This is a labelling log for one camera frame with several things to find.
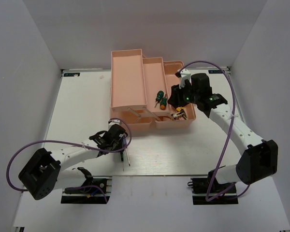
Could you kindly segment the blue red long screwdriver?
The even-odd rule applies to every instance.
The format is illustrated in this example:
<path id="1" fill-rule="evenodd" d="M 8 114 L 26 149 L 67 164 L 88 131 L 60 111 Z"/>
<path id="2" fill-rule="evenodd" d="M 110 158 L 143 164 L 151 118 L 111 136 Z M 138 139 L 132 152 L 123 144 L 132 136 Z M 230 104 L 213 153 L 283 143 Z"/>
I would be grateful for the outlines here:
<path id="1" fill-rule="evenodd" d="M 124 147 L 125 147 L 125 152 L 126 152 L 126 157 L 127 157 L 128 165 L 131 166 L 130 159 L 129 159 L 129 155 L 128 155 L 128 150 L 127 150 L 127 139 L 125 138 L 123 142 L 124 142 Z"/>

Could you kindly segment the thin green precision screwdriver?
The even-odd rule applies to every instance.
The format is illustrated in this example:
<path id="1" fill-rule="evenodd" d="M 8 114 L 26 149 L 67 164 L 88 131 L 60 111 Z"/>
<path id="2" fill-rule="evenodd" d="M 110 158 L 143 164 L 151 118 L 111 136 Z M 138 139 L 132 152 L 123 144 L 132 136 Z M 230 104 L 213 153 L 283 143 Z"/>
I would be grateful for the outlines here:
<path id="1" fill-rule="evenodd" d="M 125 151 L 124 146 L 125 146 L 125 143 L 122 141 L 122 150 L 120 151 L 120 158 L 121 158 L 123 171 L 124 171 L 124 151 Z"/>

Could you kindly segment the yellow combination pliers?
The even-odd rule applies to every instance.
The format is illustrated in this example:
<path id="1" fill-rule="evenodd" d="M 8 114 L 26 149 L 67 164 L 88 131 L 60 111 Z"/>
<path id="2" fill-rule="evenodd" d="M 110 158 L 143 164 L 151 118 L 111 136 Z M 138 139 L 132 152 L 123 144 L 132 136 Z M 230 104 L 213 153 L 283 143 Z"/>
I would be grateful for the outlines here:
<path id="1" fill-rule="evenodd" d="M 183 108 L 177 108 L 175 113 L 171 114 L 173 120 L 187 120 L 187 114 Z"/>

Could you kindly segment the green orange stubby screwdriver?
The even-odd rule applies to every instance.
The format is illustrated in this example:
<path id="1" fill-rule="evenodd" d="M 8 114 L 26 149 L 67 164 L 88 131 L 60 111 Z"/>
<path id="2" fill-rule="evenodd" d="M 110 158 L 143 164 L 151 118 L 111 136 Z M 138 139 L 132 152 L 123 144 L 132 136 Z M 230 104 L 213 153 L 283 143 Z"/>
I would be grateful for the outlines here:
<path id="1" fill-rule="evenodd" d="M 167 106 L 167 97 L 163 97 L 160 101 L 159 107 L 161 110 L 165 110 Z"/>

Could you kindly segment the pink plastic toolbox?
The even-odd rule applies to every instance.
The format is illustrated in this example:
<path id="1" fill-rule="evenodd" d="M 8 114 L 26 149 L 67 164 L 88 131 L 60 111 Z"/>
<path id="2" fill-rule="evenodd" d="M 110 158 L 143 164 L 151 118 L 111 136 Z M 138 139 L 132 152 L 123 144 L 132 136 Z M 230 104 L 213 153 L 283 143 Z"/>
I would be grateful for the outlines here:
<path id="1" fill-rule="evenodd" d="M 123 119 L 133 131 L 186 128 L 196 119 L 192 105 L 183 107 L 184 115 L 171 105 L 156 103 L 159 91 L 170 97 L 171 87 L 179 84 L 175 73 L 182 61 L 164 61 L 162 57 L 147 58 L 141 49 L 111 52 L 110 117 Z"/>

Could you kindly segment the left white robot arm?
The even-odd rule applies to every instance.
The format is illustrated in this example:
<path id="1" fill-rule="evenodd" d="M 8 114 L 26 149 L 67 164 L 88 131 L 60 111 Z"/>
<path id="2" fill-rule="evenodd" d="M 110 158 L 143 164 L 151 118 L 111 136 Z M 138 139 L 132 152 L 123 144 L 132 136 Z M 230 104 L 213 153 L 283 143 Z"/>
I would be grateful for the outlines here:
<path id="1" fill-rule="evenodd" d="M 57 151 L 38 149 L 21 170 L 18 178 L 35 200 L 41 200 L 55 189 L 89 192 L 94 184 L 93 177 L 84 167 L 77 164 L 99 158 L 117 151 L 127 137 L 126 130 L 113 124 L 109 130 L 102 130 L 79 145 L 72 145 Z"/>

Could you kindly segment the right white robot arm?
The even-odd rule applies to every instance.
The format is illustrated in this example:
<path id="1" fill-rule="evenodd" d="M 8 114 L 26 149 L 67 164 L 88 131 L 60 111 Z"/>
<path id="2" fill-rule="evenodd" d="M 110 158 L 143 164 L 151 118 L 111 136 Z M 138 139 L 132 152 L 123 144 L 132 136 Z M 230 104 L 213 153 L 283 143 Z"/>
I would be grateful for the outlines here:
<path id="1" fill-rule="evenodd" d="M 213 192 L 221 192 L 226 183 L 243 182 L 249 185 L 277 172 L 277 143 L 264 140 L 236 117 L 227 100 L 221 94 L 212 92 L 207 74 L 191 74 L 188 70 L 182 70 L 175 75 L 180 82 L 171 87 L 168 103 L 174 108 L 195 104 L 230 136 L 241 154 L 237 164 L 219 168 L 216 175 L 209 179 L 208 185 Z"/>

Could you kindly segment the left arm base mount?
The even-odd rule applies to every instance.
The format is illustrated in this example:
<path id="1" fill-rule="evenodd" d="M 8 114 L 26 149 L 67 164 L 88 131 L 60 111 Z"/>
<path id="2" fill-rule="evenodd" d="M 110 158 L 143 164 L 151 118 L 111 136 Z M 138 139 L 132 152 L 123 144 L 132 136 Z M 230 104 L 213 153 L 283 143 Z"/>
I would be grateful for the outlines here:
<path id="1" fill-rule="evenodd" d="M 86 188 L 66 188 L 62 192 L 61 204 L 107 204 L 112 190 L 112 177 L 91 177 L 82 186 Z"/>

